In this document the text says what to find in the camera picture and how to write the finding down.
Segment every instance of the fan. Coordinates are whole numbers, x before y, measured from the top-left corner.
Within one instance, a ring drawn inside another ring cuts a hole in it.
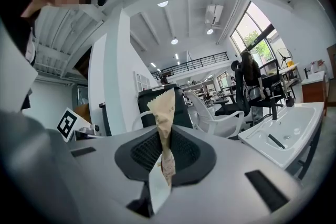
[[[287,65],[287,59],[291,59],[291,61],[293,61],[293,57],[292,57],[292,53],[290,52],[290,50],[286,49],[286,48],[280,48],[277,50],[277,52],[275,53],[276,58],[282,59],[280,68],[283,67],[284,63],[286,64],[286,67],[288,67]]]

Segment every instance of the brown paper bag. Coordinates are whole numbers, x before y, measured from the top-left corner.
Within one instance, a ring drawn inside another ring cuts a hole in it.
[[[171,185],[172,176],[175,175],[175,159],[169,148],[170,133],[175,112],[175,91],[170,89],[147,104],[155,116],[157,130],[162,145],[162,173]]]

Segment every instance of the black railing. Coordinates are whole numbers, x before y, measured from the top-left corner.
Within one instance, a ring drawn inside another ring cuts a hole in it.
[[[210,55],[210,56],[199,58],[199,59],[192,60],[189,62],[184,62],[177,66],[172,66],[172,67],[162,69],[161,72],[157,71],[155,73],[152,73],[152,76],[154,77],[154,79],[159,80],[163,77],[170,77],[176,74],[194,70],[196,68],[212,65],[218,62],[227,61],[228,59],[229,58],[225,51],[219,54]]]

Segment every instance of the office chair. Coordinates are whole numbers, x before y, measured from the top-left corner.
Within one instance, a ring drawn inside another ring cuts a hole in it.
[[[223,104],[222,107],[216,111],[215,116],[231,115],[236,111],[243,111],[244,116],[247,116],[250,112],[250,105],[244,92],[243,71],[241,70],[239,61],[234,61],[231,64],[231,69],[236,77],[236,103]]]
[[[221,137],[233,137],[238,135],[243,123],[243,111],[236,111],[230,116],[213,116],[206,105],[193,91],[186,91],[185,95],[192,101],[197,110],[198,122],[196,128]]]
[[[256,123],[259,123],[264,118],[267,118],[269,116],[273,116],[273,119],[275,120],[277,117],[277,111],[276,107],[283,107],[283,104],[277,104],[278,101],[281,101],[281,99],[286,99],[285,93],[282,89],[281,85],[281,77],[279,74],[279,66],[278,66],[278,60],[272,60],[265,65],[260,67],[260,73],[261,73],[261,79],[263,81],[263,87],[264,87],[264,94],[265,99],[263,100],[261,97],[257,97],[248,102],[250,106],[256,106],[259,108],[269,108],[269,114],[264,115],[262,118],[258,119],[258,121],[255,121],[253,118],[253,125]],[[248,90],[248,95],[250,95],[250,92],[255,89],[259,88],[259,86],[255,86]],[[270,90],[270,96],[268,96],[266,88],[269,88]]]

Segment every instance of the tree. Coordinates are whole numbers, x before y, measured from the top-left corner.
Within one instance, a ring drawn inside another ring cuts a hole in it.
[[[250,45],[258,36],[259,35],[257,31],[254,30],[252,33],[248,34],[244,38],[245,44],[247,46]],[[265,60],[269,61],[273,59],[272,54],[264,40],[258,43],[258,45],[254,47],[254,49],[258,52],[260,56],[263,56]]]

